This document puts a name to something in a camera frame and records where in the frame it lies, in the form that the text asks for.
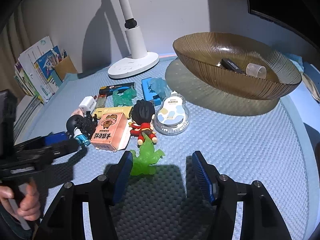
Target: brown ribbed bowl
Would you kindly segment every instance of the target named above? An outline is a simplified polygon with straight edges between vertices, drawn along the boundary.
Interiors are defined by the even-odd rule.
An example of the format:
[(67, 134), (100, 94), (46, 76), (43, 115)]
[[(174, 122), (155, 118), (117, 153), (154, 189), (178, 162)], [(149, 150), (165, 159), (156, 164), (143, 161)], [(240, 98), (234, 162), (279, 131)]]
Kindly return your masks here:
[[(268, 45), (230, 33), (193, 33), (178, 38), (173, 49), (181, 62), (207, 84), (249, 99), (271, 100), (292, 92), (301, 82), (297, 67)], [(244, 72), (249, 63), (266, 67), (266, 79), (218, 67), (229, 58)]]

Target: white wall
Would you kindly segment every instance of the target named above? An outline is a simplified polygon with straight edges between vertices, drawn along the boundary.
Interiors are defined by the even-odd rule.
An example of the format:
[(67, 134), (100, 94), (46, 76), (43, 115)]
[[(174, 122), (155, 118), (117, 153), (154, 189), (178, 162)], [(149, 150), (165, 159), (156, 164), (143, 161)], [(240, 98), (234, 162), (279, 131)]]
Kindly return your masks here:
[[(176, 38), (211, 30), (254, 38), (320, 65), (320, 55), (309, 43), (250, 15), (246, 0), (129, 1), (149, 51), (173, 52)], [(54, 45), (68, 52), (79, 72), (110, 64), (129, 53), (118, 0), (24, 0), (22, 9), (30, 41), (49, 35)]]

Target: figurine with red scarf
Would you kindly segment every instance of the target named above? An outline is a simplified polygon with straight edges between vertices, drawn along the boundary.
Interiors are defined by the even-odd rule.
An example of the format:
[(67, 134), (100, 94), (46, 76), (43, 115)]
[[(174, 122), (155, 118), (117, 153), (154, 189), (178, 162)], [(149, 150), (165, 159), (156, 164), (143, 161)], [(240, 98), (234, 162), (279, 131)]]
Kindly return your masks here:
[(138, 136), (138, 145), (141, 146), (144, 142), (142, 133), (145, 133), (153, 143), (158, 141), (153, 126), (151, 124), (156, 114), (153, 104), (145, 100), (137, 100), (137, 103), (133, 106), (131, 113), (132, 122), (129, 122), (132, 130), (131, 135)]

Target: white charger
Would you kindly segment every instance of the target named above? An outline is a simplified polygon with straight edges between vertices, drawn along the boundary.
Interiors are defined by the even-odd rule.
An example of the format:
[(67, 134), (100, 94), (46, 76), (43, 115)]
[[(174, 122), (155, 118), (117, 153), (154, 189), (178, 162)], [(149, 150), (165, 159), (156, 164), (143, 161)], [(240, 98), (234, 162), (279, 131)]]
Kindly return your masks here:
[(96, 100), (94, 100), (93, 96), (85, 97), (82, 102), (79, 104), (79, 108), (81, 109), (82, 113), (86, 114), (87, 111), (90, 111), (92, 114), (95, 107), (96, 107)]

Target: small translucent cup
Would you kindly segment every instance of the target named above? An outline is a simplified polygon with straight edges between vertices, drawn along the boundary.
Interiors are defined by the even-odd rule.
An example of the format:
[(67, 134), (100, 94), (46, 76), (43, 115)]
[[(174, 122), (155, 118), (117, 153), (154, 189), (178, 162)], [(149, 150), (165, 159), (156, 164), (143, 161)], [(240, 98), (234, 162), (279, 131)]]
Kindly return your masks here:
[(267, 76), (267, 70), (264, 66), (260, 66), (253, 63), (249, 63), (247, 65), (245, 72), (247, 75), (257, 78), (265, 79)]

